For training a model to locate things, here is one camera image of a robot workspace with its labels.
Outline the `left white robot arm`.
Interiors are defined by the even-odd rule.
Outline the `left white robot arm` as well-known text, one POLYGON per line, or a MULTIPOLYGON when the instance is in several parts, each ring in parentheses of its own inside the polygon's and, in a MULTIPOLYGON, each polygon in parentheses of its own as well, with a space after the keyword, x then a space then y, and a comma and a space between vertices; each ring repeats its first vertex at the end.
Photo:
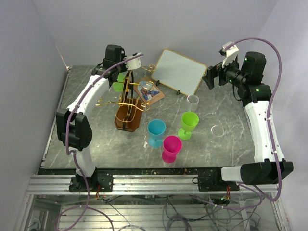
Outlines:
POLYGON ((116 82, 118 74, 127 70, 125 50, 108 45, 103 61, 92 70, 90 79, 79 96, 67 108, 56 112, 58 140, 76 165, 76 181, 87 191, 98 186, 97 170, 90 154, 92 130, 88 117, 97 100, 116 82))

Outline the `green wine glass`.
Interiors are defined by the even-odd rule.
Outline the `green wine glass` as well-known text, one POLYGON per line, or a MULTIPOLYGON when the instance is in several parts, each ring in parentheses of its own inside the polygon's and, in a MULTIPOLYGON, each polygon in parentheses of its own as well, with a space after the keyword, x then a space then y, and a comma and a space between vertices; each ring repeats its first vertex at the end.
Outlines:
POLYGON ((124 84, 124 79, 125 79, 125 75, 120 73, 117 77, 117 82, 114 82, 112 84, 113 90, 115 92, 121 92, 123 89, 123 84, 124 84))
POLYGON ((189 140, 192 131, 199 123, 199 117, 195 112, 187 111, 181 117, 181 128, 178 130, 178 136, 182 140, 189 140))

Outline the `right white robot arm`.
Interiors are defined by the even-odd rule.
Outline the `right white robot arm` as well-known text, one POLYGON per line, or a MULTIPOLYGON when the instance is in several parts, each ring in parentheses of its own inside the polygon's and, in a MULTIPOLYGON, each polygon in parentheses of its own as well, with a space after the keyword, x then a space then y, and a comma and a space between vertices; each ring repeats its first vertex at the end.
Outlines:
POLYGON ((242 67, 238 54, 220 51, 225 59, 208 68, 202 77, 209 89, 214 87, 214 79, 219 85, 232 84, 237 89, 239 101, 245 110, 254 142, 254 162, 238 167, 222 167, 221 174, 212 178, 212 185, 221 191, 229 181, 246 185, 272 185, 280 183, 294 169, 293 163, 286 161, 278 143, 273 124, 270 86, 262 82, 266 65, 265 55, 247 52, 242 67))

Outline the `gold wine glass rack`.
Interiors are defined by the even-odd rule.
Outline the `gold wine glass rack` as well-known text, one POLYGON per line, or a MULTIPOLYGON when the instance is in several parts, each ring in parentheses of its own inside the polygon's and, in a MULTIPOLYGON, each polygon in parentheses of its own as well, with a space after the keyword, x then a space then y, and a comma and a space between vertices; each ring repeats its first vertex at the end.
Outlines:
POLYGON ((142 113, 148 111, 151 106, 149 103, 142 100, 140 96, 134 98, 133 93, 135 92, 135 87, 139 86, 139 84, 134 82, 132 70, 126 73, 121 83, 123 87, 117 102, 103 103, 103 99, 100 98, 95 105, 117 104, 119 108, 115 115, 116 129, 133 132, 139 127, 142 113))

